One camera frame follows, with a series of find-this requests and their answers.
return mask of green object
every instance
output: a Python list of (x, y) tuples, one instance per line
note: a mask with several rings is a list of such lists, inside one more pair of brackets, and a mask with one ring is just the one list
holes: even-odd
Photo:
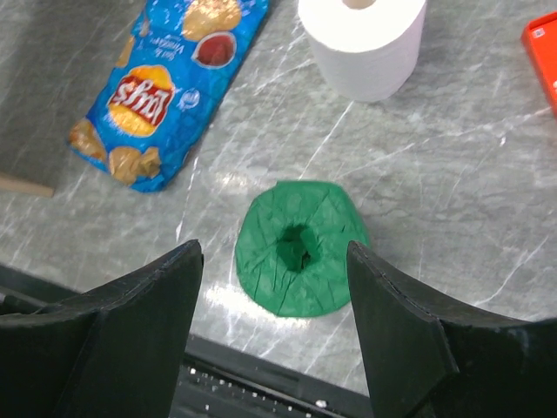
[(279, 182), (255, 198), (236, 243), (240, 284), (278, 316), (313, 317), (350, 301), (346, 249), (369, 246), (346, 192), (317, 181)]

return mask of wooden board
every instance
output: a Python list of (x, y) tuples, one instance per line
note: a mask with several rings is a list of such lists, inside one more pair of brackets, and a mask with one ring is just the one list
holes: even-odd
[(0, 190), (32, 194), (44, 198), (54, 196), (54, 189), (46, 185), (38, 185), (27, 180), (18, 179), (0, 172)]

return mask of black base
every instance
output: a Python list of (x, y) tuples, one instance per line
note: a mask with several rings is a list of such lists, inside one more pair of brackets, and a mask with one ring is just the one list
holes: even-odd
[(557, 416), (557, 320), (453, 299), (351, 243), (347, 273), (377, 418)]
[[(0, 314), (32, 313), (70, 289), (0, 266)], [(169, 418), (372, 418), (368, 397), (190, 334)]]

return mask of countertop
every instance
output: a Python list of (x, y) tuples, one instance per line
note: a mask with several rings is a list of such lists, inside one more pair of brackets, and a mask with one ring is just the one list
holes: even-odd
[(192, 332), (366, 392), (352, 309), (278, 319), (239, 287), (247, 208), (277, 179), (341, 184), (372, 248), (475, 306), (557, 315), (557, 122), (520, 34), (549, 0), (430, 2), (418, 66), (378, 104), (319, 75), (294, 0), (260, 37), (187, 166), (143, 195), (64, 144), (103, 87), (141, 0), (0, 3), (0, 171), (57, 189), (0, 192), (0, 263), (82, 291), (200, 239)]

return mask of blue chip bag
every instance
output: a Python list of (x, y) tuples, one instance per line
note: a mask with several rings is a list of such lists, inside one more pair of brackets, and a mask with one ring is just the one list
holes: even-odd
[(178, 173), (242, 63), (269, 0), (148, 0), (69, 144), (139, 192)]

